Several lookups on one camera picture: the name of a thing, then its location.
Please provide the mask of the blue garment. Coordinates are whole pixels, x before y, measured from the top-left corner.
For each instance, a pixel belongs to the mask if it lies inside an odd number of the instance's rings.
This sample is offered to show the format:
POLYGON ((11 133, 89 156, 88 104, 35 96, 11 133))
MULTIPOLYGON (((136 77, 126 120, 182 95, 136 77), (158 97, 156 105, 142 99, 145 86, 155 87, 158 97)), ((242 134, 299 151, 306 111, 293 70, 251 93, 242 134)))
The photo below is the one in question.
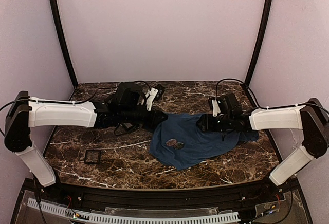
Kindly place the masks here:
POLYGON ((187 169, 200 162, 223 155, 234 149, 239 142, 257 141, 259 132, 202 132, 196 125, 201 114, 168 114, 168 119, 155 129, 149 152, 159 162, 177 170, 187 169), (184 143, 175 150, 166 146, 169 139, 184 143))

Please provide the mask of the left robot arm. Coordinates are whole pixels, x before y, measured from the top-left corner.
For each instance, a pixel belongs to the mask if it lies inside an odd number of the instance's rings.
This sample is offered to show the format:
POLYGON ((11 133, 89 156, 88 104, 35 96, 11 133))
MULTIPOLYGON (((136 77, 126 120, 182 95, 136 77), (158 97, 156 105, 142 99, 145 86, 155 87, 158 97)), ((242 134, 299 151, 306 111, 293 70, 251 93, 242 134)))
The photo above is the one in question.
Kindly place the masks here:
POLYGON ((52 167, 35 146, 30 129, 39 126, 80 126, 105 129, 123 127, 126 133, 139 128, 154 131, 168 116, 153 108, 165 88, 158 84, 148 92, 135 82, 122 82, 115 93, 104 101, 89 98, 85 101, 55 101, 32 97, 20 91, 5 120, 5 147, 25 163, 39 184, 48 187, 59 182, 52 167))

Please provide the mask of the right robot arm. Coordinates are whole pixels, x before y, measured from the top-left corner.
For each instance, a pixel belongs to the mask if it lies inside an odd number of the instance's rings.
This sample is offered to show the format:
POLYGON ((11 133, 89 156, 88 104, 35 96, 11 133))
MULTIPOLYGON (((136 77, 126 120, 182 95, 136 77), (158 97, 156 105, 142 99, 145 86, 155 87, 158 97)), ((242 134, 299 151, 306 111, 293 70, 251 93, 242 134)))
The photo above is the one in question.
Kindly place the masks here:
POLYGON ((212 113, 203 114, 197 126, 203 132, 250 132, 265 129, 298 129, 303 131, 301 145, 269 173, 276 186, 328 150, 328 111, 318 99, 282 107, 243 110, 233 93, 209 100, 212 113))

